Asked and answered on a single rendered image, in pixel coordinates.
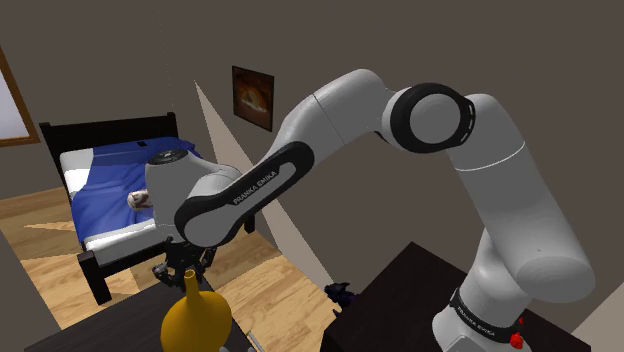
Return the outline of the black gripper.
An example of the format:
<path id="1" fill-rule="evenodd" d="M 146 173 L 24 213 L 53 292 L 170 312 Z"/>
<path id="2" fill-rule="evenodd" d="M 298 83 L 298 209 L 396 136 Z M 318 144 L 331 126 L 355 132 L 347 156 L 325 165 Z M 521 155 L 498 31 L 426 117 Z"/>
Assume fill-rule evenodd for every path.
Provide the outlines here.
<path id="1" fill-rule="evenodd" d="M 188 241 L 174 242 L 169 236 L 165 240 L 165 263 L 157 264 L 152 268 L 154 276 L 169 287 L 183 288 L 183 272 L 179 269 L 187 269 L 196 265 L 196 272 L 203 276 L 206 270 L 213 264 L 217 252 L 216 247 L 198 247 Z"/>

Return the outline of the yellow round vase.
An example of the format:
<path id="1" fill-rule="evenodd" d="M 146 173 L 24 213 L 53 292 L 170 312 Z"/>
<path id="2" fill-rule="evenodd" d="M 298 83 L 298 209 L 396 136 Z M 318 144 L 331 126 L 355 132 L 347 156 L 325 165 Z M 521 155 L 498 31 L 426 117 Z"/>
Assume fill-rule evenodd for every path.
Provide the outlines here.
<path id="1" fill-rule="evenodd" d="M 160 331 L 163 352 L 230 352 L 225 346 L 232 329 L 226 299 L 200 291 L 196 272 L 184 274 L 186 294 L 165 315 Z"/>

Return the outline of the black bed with blue blanket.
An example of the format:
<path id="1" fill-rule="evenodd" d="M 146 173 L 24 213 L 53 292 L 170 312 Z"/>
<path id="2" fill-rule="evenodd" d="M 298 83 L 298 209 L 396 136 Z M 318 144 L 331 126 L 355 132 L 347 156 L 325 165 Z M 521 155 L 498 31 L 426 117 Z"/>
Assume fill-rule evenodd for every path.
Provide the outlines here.
<path id="1" fill-rule="evenodd" d="M 40 129 L 63 180 L 82 251 L 78 262 L 98 304 L 111 301 L 107 277 L 165 255 L 182 242 L 173 216 L 196 182 L 217 176 L 225 188 L 241 173 L 204 160 L 179 139 L 176 116 L 132 118 Z"/>

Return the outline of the dark wooden table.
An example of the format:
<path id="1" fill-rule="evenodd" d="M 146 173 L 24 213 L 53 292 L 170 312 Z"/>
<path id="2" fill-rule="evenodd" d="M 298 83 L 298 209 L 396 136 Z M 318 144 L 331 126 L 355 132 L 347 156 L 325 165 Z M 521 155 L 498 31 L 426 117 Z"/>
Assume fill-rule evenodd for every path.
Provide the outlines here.
<path id="1" fill-rule="evenodd" d="M 163 352 L 164 316 L 183 297 L 155 284 L 24 349 L 24 352 Z"/>

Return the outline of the dark blue figure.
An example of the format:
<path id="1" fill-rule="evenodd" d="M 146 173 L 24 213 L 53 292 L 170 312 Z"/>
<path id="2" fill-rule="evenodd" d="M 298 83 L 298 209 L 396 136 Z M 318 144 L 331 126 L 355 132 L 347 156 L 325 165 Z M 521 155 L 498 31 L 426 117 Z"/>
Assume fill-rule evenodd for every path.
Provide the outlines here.
<path id="1" fill-rule="evenodd" d="M 349 282 L 332 283 L 324 287 L 324 292 L 332 302 L 344 309 L 349 307 L 358 297 L 356 293 L 347 290 L 349 285 Z"/>

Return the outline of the dark robot stand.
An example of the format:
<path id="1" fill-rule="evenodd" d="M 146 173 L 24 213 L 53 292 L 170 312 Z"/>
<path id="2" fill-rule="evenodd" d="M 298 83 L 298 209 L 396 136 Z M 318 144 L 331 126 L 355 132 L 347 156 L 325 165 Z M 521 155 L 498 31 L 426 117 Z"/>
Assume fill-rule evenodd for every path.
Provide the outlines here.
<path id="1" fill-rule="evenodd" d="M 443 352 L 432 328 L 465 274 L 411 242 L 325 329 L 320 352 Z M 523 343 L 487 352 L 592 352 L 589 344 L 526 309 Z"/>

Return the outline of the wooden framed window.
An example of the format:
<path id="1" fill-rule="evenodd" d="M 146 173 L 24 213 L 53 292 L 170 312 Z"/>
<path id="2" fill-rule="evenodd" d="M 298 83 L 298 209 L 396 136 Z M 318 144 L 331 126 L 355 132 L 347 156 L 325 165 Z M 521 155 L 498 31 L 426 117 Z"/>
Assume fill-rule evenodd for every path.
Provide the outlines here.
<path id="1" fill-rule="evenodd" d="M 0 46 L 0 147 L 39 142 L 40 137 Z"/>

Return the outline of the dark framed wall picture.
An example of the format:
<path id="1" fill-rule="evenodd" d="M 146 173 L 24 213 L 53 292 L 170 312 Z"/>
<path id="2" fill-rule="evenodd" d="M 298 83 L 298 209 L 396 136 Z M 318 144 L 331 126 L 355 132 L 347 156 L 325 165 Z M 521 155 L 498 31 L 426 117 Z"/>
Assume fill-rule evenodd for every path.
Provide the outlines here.
<path id="1" fill-rule="evenodd" d="M 273 129 L 274 77 L 232 67 L 233 114 L 262 129 Z"/>

